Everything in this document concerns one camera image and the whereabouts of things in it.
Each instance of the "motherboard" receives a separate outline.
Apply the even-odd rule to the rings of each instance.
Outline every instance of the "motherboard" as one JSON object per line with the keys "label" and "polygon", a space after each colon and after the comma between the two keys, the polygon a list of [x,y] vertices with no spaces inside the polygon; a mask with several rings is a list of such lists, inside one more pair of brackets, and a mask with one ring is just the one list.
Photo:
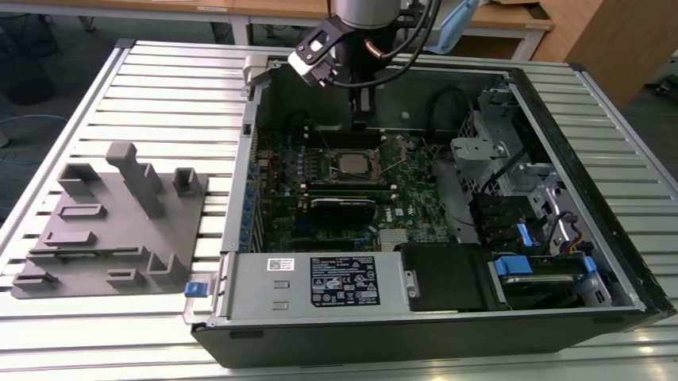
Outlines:
{"label": "motherboard", "polygon": [[261,132],[263,252],[392,251],[449,241],[432,162],[448,146],[407,133],[339,133],[308,121]]}

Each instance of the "blue handle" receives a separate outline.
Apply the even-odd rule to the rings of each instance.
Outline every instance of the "blue handle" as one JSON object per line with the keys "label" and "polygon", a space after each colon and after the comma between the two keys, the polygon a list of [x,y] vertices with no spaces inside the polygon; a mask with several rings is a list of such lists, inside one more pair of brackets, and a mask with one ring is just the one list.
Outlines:
{"label": "blue handle", "polygon": [[437,44],[427,46],[424,48],[427,52],[437,54],[449,53],[449,50],[452,50],[459,42],[461,33],[469,24],[469,18],[473,16],[479,1],[480,0],[461,0],[461,3],[456,6],[455,10],[452,10],[444,18],[443,24],[440,25]]}

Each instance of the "slotted metal table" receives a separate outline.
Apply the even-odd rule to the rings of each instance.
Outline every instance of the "slotted metal table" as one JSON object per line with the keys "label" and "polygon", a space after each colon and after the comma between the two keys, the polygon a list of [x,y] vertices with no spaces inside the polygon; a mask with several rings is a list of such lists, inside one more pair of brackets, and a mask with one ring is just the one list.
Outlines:
{"label": "slotted metal table", "polygon": [[[97,171],[113,140],[133,141],[157,172],[209,175],[192,272],[216,271],[243,124],[244,57],[285,49],[137,41],[105,61],[0,230],[0,379],[678,379],[678,317],[559,353],[356,364],[221,368],[182,322],[181,294],[17,300],[12,280],[54,208],[65,163]],[[560,63],[425,56],[423,62],[519,66],[671,300],[678,302],[678,186],[588,74]],[[193,306],[206,313],[209,300]]]}

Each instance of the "power supply label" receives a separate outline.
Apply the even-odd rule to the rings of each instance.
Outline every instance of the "power supply label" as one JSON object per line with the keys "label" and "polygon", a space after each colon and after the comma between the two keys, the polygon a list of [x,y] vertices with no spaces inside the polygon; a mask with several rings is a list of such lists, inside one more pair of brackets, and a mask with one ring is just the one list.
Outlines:
{"label": "power supply label", "polygon": [[311,257],[311,303],[315,307],[377,306],[373,256]]}

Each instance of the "gray plastic holder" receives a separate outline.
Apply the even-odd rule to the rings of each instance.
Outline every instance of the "gray plastic holder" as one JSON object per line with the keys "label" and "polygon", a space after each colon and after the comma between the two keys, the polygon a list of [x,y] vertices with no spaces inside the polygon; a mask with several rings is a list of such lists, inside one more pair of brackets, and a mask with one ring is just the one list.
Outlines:
{"label": "gray plastic holder", "polygon": [[208,177],[192,168],[157,174],[130,143],[105,160],[120,173],[68,164],[61,199],[13,280],[14,298],[181,292]]}

